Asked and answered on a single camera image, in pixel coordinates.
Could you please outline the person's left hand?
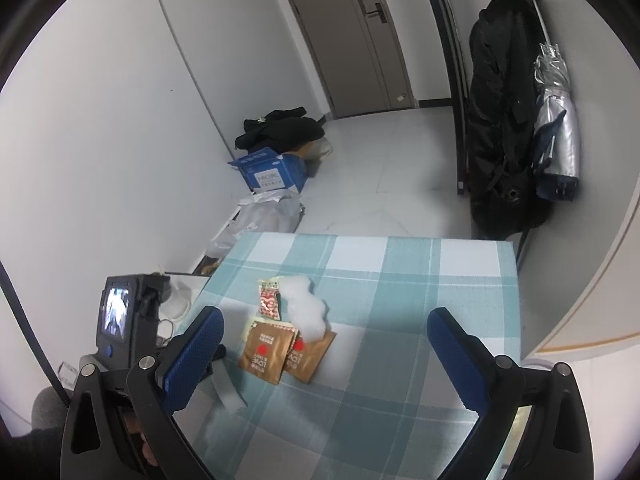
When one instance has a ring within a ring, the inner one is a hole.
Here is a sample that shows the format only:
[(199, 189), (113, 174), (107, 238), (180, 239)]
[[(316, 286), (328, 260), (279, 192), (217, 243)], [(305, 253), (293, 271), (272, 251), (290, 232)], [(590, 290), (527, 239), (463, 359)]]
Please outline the person's left hand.
[(122, 415), (122, 420), (124, 421), (128, 434), (130, 434), (134, 439), (134, 444), (137, 445), (137, 449), (141, 456), (149, 465), (157, 467), (157, 460), (152, 453), (148, 440), (146, 440), (146, 437), (142, 432), (142, 428), (136, 415), (133, 412), (125, 413)]

